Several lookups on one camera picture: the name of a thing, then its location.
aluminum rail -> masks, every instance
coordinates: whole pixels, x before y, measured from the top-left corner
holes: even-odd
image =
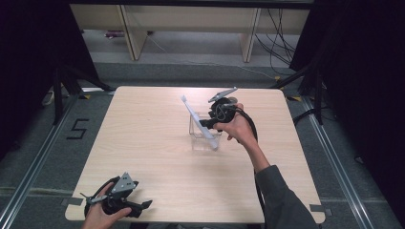
[[[310,99],[307,96],[303,96],[303,104],[306,111],[313,109],[313,106],[310,102]],[[343,193],[345,194],[346,200],[348,201],[355,219],[360,228],[374,228],[373,223],[370,219],[369,213],[367,212],[366,207],[364,206],[360,196],[357,194],[352,182],[346,173],[345,168],[340,162],[339,156],[334,151],[333,146],[330,143],[327,133],[322,125],[319,125],[318,121],[314,114],[309,115],[310,122],[313,129],[318,135],[319,141],[324,148],[326,156],[330,162],[330,166],[336,175],[337,180],[339,181],[340,187],[342,188]]]
[[[79,95],[71,95],[68,98],[67,104],[65,106],[66,109],[65,113],[60,118],[60,121],[52,126],[50,132],[48,133],[47,138],[42,144],[30,168],[24,175],[18,187],[15,189],[15,192],[12,195],[11,200],[1,212],[0,217],[1,228],[8,229],[11,227],[11,224],[13,223],[15,217],[17,216],[21,206],[23,205],[24,200],[26,199],[28,192],[30,191],[32,185],[34,184],[36,178],[38,177],[39,172],[41,171],[41,168],[43,167],[51,151],[51,148],[54,146],[54,143],[56,142],[57,137],[60,134],[60,131],[66,121],[67,116],[69,115],[69,112],[72,110],[76,101],[78,100],[78,97]]]

table top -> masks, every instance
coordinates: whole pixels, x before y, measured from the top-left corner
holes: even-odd
[[[217,151],[193,149],[185,95],[198,113],[208,113],[208,99],[225,89],[120,87],[110,104],[73,194],[91,196],[104,182],[128,172],[139,182],[129,201],[152,199],[144,222],[263,223],[253,167],[242,145],[220,137]],[[230,96],[245,105],[255,122],[259,144],[276,164],[289,188],[309,208],[320,204],[283,93],[239,89]],[[81,206],[69,205],[66,218],[84,220]],[[312,213],[315,221],[324,213]]]

black cable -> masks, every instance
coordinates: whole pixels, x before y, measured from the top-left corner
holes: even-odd
[[[321,116],[322,116],[323,118],[325,118],[326,120],[329,120],[329,121],[334,121],[334,122],[337,122],[337,121],[338,121],[338,120],[336,119],[336,117],[331,118],[331,117],[327,117],[327,116],[325,116],[325,115],[323,115],[323,114],[321,114]]]
[[[250,125],[250,128],[252,129],[253,135],[256,138],[256,141],[259,141],[258,136],[257,136],[256,126],[253,122],[253,119],[246,112],[244,112],[244,110],[242,110],[240,108],[236,108],[235,112],[239,113],[241,116],[243,116],[247,120],[247,122]],[[259,199],[260,206],[262,207],[263,216],[265,218],[265,228],[267,228],[266,214],[265,214],[265,212],[266,212],[265,201],[263,200],[262,191],[260,190],[256,177],[254,178],[254,183],[255,183],[255,187],[256,187],[257,198]]]
[[[271,39],[271,37],[268,36],[267,33],[266,33],[266,37],[267,37],[268,40],[271,41],[271,43],[276,43],[273,39]],[[276,43],[276,46],[278,46],[279,48],[287,49],[287,50],[289,50],[290,52],[295,52],[295,49],[293,49],[293,48],[285,47],[285,46],[282,46],[282,45],[277,44],[277,43]]]
[[[329,107],[328,107],[328,106],[322,107],[321,110],[322,110],[322,109],[327,109],[327,108],[329,108]],[[298,122],[299,122],[301,119],[303,119],[305,116],[311,115],[311,114],[315,114],[315,112],[316,112],[316,109],[312,108],[312,109],[309,109],[309,110],[307,110],[306,112],[304,112],[304,113],[302,113],[302,114],[300,114],[300,115],[294,117],[294,118],[292,119],[292,121],[294,122],[294,126],[296,126],[296,125],[298,124]]]
[[[95,194],[92,196],[92,198],[96,198],[97,195],[101,192],[101,190],[103,190],[105,188],[105,186],[107,186],[109,183],[113,182],[113,183],[117,183],[119,181],[119,177],[114,177],[109,179],[107,182],[105,182],[96,192]]]
[[[277,28],[277,25],[276,25],[276,23],[275,23],[273,17],[271,16],[270,9],[267,9],[267,12],[268,12],[268,15],[269,15],[270,18],[271,18],[271,21],[273,22],[274,28],[276,28],[277,34],[280,35],[280,38],[282,39],[283,43],[284,43],[285,45],[289,46],[291,49],[293,49],[293,50],[295,51],[295,48],[293,48],[293,47],[284,39],[284,34],[283,34],[283,32],[280,33],[280,29]],[[282,19],[282,17],[283,17],[283,9],[279,9],[279,17],[280,17],[279,24],[282,26],[282,21],[281,21],[281,19]]]
[[[286,73],[279,73],[277,70],[274,69],[273,64],[272,64],[272,61],[271,61],[271,56],[272,56],[272,55],[275,55],[278,59],[280,59],[281,61],[283,61],[283,62],[284,62],[285,64],[287,64],[287,65],[289,65],[289,62],[288,62],[285,58],[283,58],[283,56],[281,56],[280,54],[276,53],[275,51],[271,50],[268,46],[266,46],[266,45],[259,39],[259,37],[257,36],[257,34],[255,34],[255,36],[256,36],[257,40],[259,41],[259,44],[265,49],[265,51],[267,51],[267,52],[270,53],[270,68],[271,68],[272,70],[274,70],[275,73],[282,74],[282,75],[291,75],[291,74],[286,74]]]

hand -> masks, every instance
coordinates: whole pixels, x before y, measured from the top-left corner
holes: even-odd
[[[105,186],[100,192],[99,196],[103,196],[107,190],[113,186],[114,183],[111,182],[107,186]],[[95,205],[91,206],[89,212],[87,213],[86,219],[82,225],[82,229],[107,229],[110,228],[117,220],[127,216],[132,211],[131,208],[123,208],[118,212],[107,215],[102,210],[101,202],[96,203]]]
[[[242,103],[238,103],[236,106],[241,110],[244,109],[244,105]],[[236,138],[238,142],[244,146],[252,140],[256,141],[249,123],[239,113],[236,113],[232,121],[228,123],[216,123],[214,125],[214,129],[227,132],[229,134],[227,138],[228,140]]]
[[[241,103],[236,104],[236,106],[242,110],[244,109],[244,105]],[[216,123],[214,129],[227,132],[229,134],[228,140],[236,138],[245,147],[257,173],[270,165],[254,137],[249,122],[241,114],[236,113],[232,121],[228,123]]]

gray sleeve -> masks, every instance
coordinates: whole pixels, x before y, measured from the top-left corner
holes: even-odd
[[[308,209],[289,190],[277,166],[269,166],[256,174],[256,181],[264,197],[269,229],[318,228]]]

